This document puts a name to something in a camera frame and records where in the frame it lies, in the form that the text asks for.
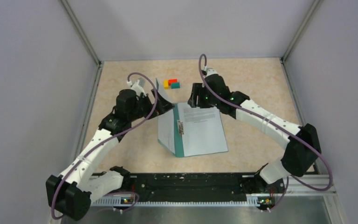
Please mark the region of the silver folder clip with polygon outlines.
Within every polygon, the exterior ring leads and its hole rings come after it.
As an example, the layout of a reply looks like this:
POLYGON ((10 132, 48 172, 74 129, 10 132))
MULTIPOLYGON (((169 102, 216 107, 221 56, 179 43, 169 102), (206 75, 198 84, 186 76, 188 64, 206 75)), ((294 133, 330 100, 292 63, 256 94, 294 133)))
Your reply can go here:
POLYGON ((177 128, 179 135, 182 136, 184 134, 184 126, 180 120, 177 120, 177 128))

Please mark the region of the printed white paper sheet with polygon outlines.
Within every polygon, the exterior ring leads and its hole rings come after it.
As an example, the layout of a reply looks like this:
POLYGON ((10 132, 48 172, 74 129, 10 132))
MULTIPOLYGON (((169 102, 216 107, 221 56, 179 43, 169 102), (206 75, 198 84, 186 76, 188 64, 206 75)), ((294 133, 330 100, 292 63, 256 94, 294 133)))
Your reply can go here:
POLYGON ((217 108, 191 108, 178 103, 185 157, 228 152, 220 112, 217 108))

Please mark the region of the green file folder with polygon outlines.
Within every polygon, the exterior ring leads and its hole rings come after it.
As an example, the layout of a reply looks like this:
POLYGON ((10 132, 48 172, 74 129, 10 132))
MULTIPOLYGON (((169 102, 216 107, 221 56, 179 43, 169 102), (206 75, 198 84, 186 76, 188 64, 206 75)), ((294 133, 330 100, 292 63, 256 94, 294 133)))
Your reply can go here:
POLYGON ((177 128, 177 120, 179 120, 179 113, 178 113, 178 103, 174 103, 173 113, 174 113, 174 143, 175 143, 175 156, 179 158, 183 158, 184 152, 183 152, 183 144, 181 136, 178 133, 177 128))

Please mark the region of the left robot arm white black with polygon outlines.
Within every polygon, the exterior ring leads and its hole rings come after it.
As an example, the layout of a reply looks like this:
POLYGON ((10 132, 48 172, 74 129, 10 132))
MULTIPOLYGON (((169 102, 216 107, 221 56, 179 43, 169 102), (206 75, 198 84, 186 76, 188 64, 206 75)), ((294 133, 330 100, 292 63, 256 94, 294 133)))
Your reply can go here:
POLYGON ((156 89, 153 92, 154 103, 141 91, 121 90, 116 105, 101 120, 89 144, 58 176, 51 175, 46 180, 48 205, 54 220, 68 216, 78 221, 102 196, 113 190, 125 193, 130 189, 131 181, 125 177, 128 172, 122 168, 110 169, 92 181, 90 177, 109 151, 135 128, 133 121, 141 119, 144 123, 174 108, 168 96, 156 89))

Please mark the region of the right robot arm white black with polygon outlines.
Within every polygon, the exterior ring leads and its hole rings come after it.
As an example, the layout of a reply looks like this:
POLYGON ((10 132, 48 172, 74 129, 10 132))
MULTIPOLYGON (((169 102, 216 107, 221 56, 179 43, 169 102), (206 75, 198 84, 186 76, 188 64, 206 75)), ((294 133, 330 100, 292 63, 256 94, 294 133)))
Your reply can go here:
POLYGON ((321 153, 316 128, 311 124, 290 123, 260 107, 240 91, 230 91, 218 74, 205 78, 206 83, 193 83, 188 104, 199 108, 216 108, 222 114, 246 122, 278 143, 284 154, 264 165, 255 175, 255 187, 268 192, 279 179, 293 175, 302 177, 321 153))

